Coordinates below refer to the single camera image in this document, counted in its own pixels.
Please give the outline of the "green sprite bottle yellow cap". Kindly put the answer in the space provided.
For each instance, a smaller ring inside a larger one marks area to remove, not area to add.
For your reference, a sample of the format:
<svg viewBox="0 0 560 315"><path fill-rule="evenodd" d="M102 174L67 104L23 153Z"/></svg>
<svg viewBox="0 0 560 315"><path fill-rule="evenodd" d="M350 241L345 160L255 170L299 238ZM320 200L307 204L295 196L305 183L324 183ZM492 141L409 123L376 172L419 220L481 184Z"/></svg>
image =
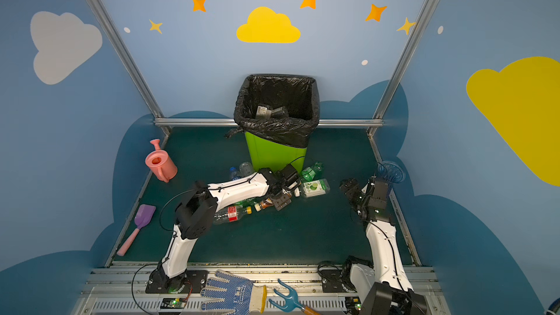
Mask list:
<svg viewBox="0 0 560 315"><path fill-rule="evenodd" d="M251 198L251 199L246 199L246 200L240 201L238 203L235 203L234 206L237 206L237 207L251 206L251 207L253 207L255 204L258 204L259 202L260 202L259 198Z"/></svg>

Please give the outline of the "red label yellow cap bottle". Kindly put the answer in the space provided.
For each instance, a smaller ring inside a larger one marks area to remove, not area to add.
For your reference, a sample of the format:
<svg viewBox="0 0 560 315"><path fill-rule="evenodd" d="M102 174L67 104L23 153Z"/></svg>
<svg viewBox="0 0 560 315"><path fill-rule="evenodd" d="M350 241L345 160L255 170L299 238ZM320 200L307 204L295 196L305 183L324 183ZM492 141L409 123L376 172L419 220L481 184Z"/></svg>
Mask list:
<svg viewBox="0 0 560 315"><path fill-rule="evenodd" d="M251 207L240 207L240 206L230 206L220 211L217 211L214 215L214 224L224 224L239 221L241 218L251 215Z"/></svg>

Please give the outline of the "blue label bottle blue cap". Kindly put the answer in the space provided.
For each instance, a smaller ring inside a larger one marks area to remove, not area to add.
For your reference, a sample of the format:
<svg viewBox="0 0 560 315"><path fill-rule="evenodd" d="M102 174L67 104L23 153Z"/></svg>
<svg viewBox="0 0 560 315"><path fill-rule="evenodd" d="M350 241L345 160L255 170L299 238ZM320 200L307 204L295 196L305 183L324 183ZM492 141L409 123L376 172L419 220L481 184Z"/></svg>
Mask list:
<svg viewBox="0 0 560 315"><path fill-rule="evenodd" d="M239 170L236 167L230 167L230 180L237 180L240 179L241 175L239 173Z"/></svg>

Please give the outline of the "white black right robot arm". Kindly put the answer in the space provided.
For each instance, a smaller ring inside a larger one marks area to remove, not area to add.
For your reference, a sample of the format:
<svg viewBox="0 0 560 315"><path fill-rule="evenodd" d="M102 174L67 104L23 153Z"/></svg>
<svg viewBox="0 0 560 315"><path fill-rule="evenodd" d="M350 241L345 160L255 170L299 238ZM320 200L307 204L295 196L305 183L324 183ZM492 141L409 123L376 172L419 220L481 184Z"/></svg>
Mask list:
<svg viewBox="0 0 560 315"><path fill-rule="evenodd" d="M363 222L372 261L347 260L343 275L361 300L361 314L427 314L424 296L415 293L405 273L397 229L386 212L389 182L372 176L364 188L344 179L341 192Z"/></svg>

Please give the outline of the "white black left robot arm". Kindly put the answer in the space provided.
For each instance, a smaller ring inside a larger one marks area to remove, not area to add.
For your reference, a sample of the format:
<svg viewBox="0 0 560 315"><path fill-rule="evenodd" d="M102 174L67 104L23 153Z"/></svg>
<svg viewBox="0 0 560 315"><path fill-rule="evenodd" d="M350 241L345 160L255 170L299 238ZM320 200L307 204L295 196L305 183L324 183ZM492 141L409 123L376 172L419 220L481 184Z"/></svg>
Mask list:
<svg viewBox="0 0 560 315"><path fill-rule="evenodd" d="M181 293L188 282L188 260L197 240L209 231L216 212L250 198L279 198L293 194L301 185L300 175L288 164L273 172L264 168L230 182L196 182L194 193L175 209L171 242L162 261L151 272L146 293Z"/></svg>

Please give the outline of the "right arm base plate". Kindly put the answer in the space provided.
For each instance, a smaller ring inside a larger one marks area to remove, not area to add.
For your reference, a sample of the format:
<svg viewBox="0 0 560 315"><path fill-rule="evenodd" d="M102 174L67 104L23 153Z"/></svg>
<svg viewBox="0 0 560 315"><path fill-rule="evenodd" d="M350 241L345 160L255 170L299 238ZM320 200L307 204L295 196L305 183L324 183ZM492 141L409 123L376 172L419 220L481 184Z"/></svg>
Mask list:
<svg viewBox="0 0 560 315"><path fill-rule="evenodd" d="M323 293L352 293L354 290L348 287L342 280L338 269L320 269L317 271L321 278Z"/></svg>

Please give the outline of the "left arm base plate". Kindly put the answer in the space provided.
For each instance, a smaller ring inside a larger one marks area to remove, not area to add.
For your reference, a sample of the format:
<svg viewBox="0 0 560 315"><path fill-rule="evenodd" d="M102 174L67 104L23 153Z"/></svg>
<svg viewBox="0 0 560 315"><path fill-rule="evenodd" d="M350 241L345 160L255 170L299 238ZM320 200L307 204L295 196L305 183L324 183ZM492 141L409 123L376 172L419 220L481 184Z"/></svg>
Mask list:
<svg viewBox="0 0 560 315"><path fill-rule="evenodd" d="M200 293L206 286L208 271L188 271L169 278L163 270L156 269L150 274L145 292L147 294Z"/></svg>

